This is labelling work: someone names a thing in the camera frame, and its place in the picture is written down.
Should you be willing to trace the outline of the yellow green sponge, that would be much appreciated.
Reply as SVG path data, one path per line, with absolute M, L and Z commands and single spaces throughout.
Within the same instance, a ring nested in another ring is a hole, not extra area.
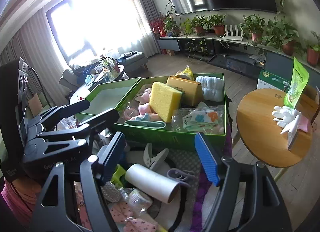
M 165 83 L 154 82 L 149 104 L 165 123 L 170 123 L 174 111 L 180 106 L 182 95 L 182 92 Z

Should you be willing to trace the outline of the steel wool scrubber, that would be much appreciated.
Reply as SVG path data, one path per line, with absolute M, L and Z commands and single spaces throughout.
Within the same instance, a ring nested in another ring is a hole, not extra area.
M 106 182 L 106 184 L 101 187 L 101 191 L 104 199 L 111 203 L 117 203 L 122 199 L 120 191 L 111 181 Z

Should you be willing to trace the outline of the green box lid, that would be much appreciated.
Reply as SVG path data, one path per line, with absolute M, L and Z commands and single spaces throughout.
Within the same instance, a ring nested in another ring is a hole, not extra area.
M 82 86 L 69 102 L 73 104 L 80 99 L 87 99 L 90 105 L 87 110 L 76 114 L 76 119 L 84 121 L 110 108 L 116 109 L 139 81 L 140 77 L 99 84 L 92 91 Z

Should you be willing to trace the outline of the round wooden side table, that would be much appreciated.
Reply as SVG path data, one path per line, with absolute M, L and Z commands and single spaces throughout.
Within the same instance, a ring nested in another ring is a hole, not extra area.
M 312 127 L 308 132 L 297 131 L 291 149 L 287 148 L 287 134 L 273 120 L 275 106 L 283 106 L 286 93 L 275 89 L 258 89 L 239 103 L 236 125 L 247 149 L 265 164 L 275 168 L 288 168 L 299 163 L 308 153 L 312 142 Z

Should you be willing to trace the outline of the packaged baby socks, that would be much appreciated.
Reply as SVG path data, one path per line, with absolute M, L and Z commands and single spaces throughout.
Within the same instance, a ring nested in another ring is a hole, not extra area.
M 189 132 L 220 134 L 225 130 L 225 115 L 213 109 L 194 110 L 182 118 L 182 124 Z

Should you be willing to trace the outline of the white paper roll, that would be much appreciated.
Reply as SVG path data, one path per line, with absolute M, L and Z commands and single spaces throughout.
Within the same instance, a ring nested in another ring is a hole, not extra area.
M 169 204 L 180 190 L 180 184 L 168 177 L 151 171 L 140 164 L 133 164 L 125 174 L 127 182 L 149 196 Z

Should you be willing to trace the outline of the round glass coffee table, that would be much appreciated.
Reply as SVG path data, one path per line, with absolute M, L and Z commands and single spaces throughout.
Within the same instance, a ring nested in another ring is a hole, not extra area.
M 92 84 L 87 85 L 84 83 L 80 88 L 74 92 L 74 94 L 71 96 L 71 99 L 69 100 L 70 104 L 74 104 L 82 99 L 85 99 L 93 89 L 98 86 L 99 84 L 104 84 L 104 83 L 110 83 L 114 81 L 119 81 L 123 78 L 123 75 L 126 75 L 125 73 L 125 68 L 123 65 L 118 64 L 118 68 L 120 72 L 117 73 L 117 75 L 114 78 L 108 79 L 107 76 L 105 77 L 100 77 L 99 81 L 93 81 Z

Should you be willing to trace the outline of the green box tray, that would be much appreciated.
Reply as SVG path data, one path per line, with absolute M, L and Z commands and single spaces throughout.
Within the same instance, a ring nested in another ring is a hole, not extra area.
M 120 114 L 124 111 L 128 102 L 132 101 L 144 87 L 148 87 L 153 82 L 165 83 L 167 76 L 151 78 L 133 78 L 109 83 L 113 95 L 117 95 L 116 101 L 112 104 Z M 122 132 L 126 139 L 139 143 L 151 142 L 157 146 L 167 145 L 169 148 L 194 151 L 195 133 L 182 130 L 182 117 L 187 111 L 194 111 L 194 108 L 183 108 L 181 112 L 175 112 L 173 123 L 168 123 L 163 129 L 150 129 L 147 127 L 135 127 L 124 124 L 120 119 L 113 126 L 116 131 Z

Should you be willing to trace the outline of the yellow cardboard box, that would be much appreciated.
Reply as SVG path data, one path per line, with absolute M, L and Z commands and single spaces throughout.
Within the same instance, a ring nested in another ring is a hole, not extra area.
M 182 78 L 169 77 L 167 85 L 183 93 L 182 103 L 189 106 L 196 106 L 203 100 L 202 86 L 200 82 Z

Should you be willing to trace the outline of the white rubber glove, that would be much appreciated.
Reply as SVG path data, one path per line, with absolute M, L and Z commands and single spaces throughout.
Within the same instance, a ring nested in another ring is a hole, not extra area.
M 300 111 L 287 106 L 274 106 L 274 111 L 272 112 L 273 120 L 276 121 L 277 125 L 281 128 L 285 128 L 285 126 L 291 123 L 296 116 L 300 115 Z

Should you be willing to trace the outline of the grey ottoman stool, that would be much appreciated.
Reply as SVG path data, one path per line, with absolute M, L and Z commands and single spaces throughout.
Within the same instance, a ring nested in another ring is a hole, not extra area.
M 120 57 L 120 65 L 122 65 L 126 72 L 132 72 L 135 71 L 142 66 L 148 70 L 148 58 L 144 53 L 137 52 L 136 54 L 130 56 L 130 57 Z

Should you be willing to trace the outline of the green printed carton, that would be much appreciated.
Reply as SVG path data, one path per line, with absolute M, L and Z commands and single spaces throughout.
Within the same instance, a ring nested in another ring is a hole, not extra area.
M 290 82 L 282 77 L 274 75 L 267 70 L 261 70 L 257 83 L 259 89 L 275 89 L 287 92 L 290 88 Z

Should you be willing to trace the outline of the green snack bag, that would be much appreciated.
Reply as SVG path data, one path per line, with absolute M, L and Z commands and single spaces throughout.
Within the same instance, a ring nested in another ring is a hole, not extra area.
M 293 57 L 293 73 L 290 88 L 284 98 L 284 105 L 294 109 L 303 93 L 308 81 L 309 73 L 304 66 Z

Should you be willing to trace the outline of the white wifi router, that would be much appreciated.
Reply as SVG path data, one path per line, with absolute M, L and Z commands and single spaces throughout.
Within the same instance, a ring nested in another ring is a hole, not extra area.
M 224 40 L 242 41 L 243 38 L 244 32 L 237 25 L 225 25 Z

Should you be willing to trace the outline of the terracotta potted plant centre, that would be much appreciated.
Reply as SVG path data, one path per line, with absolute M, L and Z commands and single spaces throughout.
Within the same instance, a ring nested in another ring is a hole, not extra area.
M 225 35 L 225 14 L 212 14 L 207 19 L 208 29 L 214 29 L 218 37 Z

